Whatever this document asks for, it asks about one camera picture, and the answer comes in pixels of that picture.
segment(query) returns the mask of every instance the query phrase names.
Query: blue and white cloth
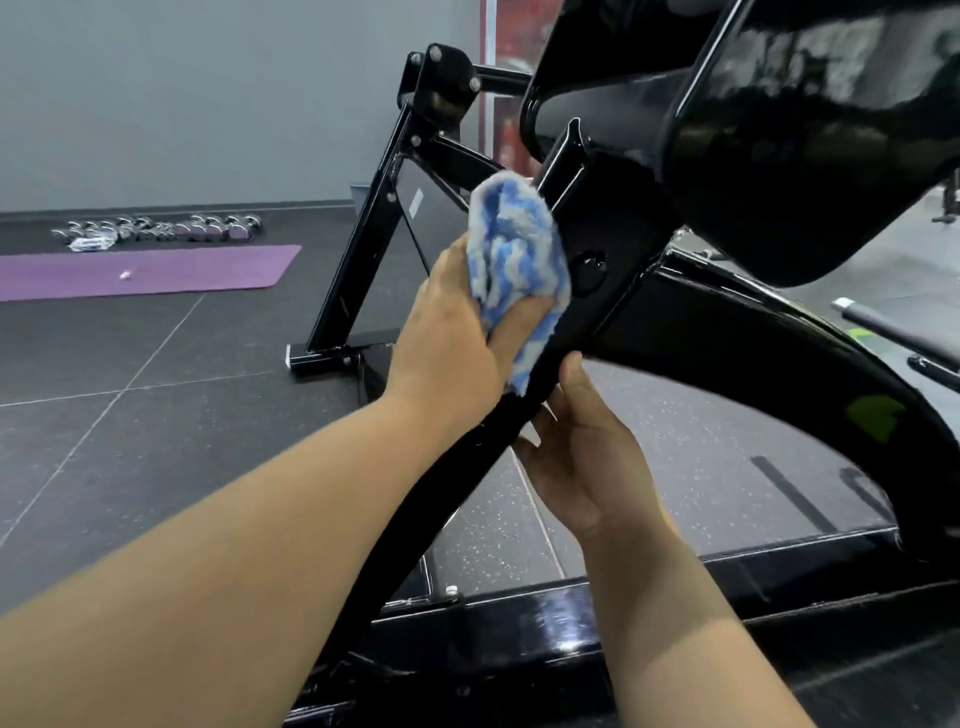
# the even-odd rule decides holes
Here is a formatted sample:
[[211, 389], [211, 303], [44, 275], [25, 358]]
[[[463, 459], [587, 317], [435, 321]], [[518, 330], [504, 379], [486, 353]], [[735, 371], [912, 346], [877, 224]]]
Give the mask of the blue and white cloth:
[[516, 172], [497, 172], [473, 190], [467, 263], [470, 292], [480, 302], [487, 334], [524, 296], [557, 300], [514, 359], [507, 389], [522, 396], [547, 339], [570, 305], [570, 273], [549, 207]]

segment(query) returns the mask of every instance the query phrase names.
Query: forearm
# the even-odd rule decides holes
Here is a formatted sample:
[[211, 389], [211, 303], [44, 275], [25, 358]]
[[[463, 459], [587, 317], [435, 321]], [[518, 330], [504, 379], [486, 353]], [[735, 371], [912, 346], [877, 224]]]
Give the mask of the forearm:
[[608, 539], [584, 553], [625, 726], [812, 725], [679, 538]]
[[278, 724], [444, 449], [400, 410], [330, 425], [0, 620], [0, 724]]

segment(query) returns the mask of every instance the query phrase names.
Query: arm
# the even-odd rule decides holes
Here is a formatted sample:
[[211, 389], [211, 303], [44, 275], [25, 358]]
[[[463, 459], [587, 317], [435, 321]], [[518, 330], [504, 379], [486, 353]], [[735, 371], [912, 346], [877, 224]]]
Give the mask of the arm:
[[643, 452], [578, 353], [516, 453], [584, 551], [626, 726], [813, 724], [660, 506]]
[[380, 532], [551, 304], [519, 302], [488, 342], [458, 241], [381, 400], [0, 620], [0, 725], [278, 725]]

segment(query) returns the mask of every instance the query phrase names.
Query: person's left hand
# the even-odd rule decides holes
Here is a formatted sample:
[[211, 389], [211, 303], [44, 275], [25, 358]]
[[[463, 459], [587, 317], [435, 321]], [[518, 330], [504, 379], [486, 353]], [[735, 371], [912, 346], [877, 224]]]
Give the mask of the person's left hand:
[[441, 253], [420, 286], [394, 346], [384, 395], [444, 427], [450, 443], [496, 406], [520, 347], [554, 303], [544, 296], [520, 299], [488, 339], [468, 275], [464, 235]]

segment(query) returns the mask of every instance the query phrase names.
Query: exercise mat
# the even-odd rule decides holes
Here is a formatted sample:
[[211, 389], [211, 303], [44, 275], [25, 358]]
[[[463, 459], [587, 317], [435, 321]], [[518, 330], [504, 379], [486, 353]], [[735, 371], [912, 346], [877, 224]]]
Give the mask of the exercise mat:
[[0, 303], [269, 288], [299, 245], [0, 256]]

